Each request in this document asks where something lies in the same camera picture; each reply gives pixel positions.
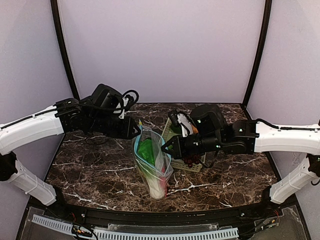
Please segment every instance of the black mount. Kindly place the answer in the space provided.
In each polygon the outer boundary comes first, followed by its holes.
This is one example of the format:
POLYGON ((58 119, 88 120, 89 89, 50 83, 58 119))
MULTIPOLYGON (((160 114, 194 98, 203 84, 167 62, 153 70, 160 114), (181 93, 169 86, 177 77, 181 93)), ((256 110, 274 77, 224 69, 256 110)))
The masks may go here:
POLYGON ((315 173, 320 178, 320 155, 307 154, 309 159, 309 172, 315 173))
POLYGON ((124 107, 123 96, 112 87, 100 84, 91 96, 82 100, 69 98, 55 104, 65 133, 82 130, 85 134, 98 132, 115 139, 132 139, 141 133, 130 116, 119 118, 128 111, 133 98, 128 95, 128 107, 124 107), (120 104, 122 110, 116 112, 120 104))

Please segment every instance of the basket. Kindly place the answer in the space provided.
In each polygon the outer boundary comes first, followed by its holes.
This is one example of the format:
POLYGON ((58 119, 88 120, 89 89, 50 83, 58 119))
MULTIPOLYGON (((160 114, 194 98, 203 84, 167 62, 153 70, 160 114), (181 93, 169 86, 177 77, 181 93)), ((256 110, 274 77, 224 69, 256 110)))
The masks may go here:
MULTIPOLYGON (((164 130, 162 132, 162 137, 164 139, 164 141, 168 141, 170 138, 172 138, 175 135, 179 135, 175 132, 173 132, 171 130, 171 120, 170 118, 168 118, 168 120, 166 121, 164 130)), ((206 154, 204 154, 201 157, 201 161, 204 163, 206 160, 206 154)), ((193 164, 193 167, 188 167, 187 164, 184 163, 183 160, 181 159, 174 159, 173 157, 171 158, 171 166, 174 169, 181 169, 181 170, 185 170, 185 171, 189 171, 189 172, 194 172, 194 173, 199 173, 201 168, 203 167, 200 163, 199 164, 193 164)))

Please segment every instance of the white cable tray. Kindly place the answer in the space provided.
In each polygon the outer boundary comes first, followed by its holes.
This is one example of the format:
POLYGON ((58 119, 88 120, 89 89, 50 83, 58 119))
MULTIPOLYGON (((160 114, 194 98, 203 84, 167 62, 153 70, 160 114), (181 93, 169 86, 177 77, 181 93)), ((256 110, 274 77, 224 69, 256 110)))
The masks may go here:
MULTIPOLYGON (((68 222, 61 222, 36 214, 33 215, 32 222, 63 234, 75 236, 71 232, 72 224, 68 222)), ((94 233, 98 236, 99 240, 227 240, 239 237, 238 232, 237 227, 184 234, 137 234, 94 229, 94 233)), ((96 240, 94 236, 92 238, 82 236, 82 238, 96 240)))

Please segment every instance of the marble table surface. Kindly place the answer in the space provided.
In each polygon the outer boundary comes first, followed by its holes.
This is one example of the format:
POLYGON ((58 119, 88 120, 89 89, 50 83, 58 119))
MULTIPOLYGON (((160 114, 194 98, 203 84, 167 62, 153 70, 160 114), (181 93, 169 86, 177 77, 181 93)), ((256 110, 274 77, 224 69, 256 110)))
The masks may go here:
MULTIPOLYGON (((130 112, 136 121, 162 133, 172 109, 190 113, 193 103, 139 103, 130 112)), ((219 104, 228 123, 246 119, 239 104, 219 104)), ((268 159, 219 153, 213 168, 194 173, 175 169, 165 199, 150 198, 135 168, 132 140, 81 131, 66 134, 46 182, 62 189, 69 204, 133 212, 190 212, 257 203, 264 188, 277 181, 268 159)), ((207 153, 210 163, 213 153, 207 153)))

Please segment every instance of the green object in bag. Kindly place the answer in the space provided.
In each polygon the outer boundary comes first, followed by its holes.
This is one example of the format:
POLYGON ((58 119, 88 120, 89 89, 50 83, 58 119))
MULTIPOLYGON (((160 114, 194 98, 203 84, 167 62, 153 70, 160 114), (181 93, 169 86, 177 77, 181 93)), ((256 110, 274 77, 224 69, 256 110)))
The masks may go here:
POLYGON ((147 138, 139 144, 137 153, 149 164, 151 164, 152 166, 155 165, 154 150, 151 138, 147 138))

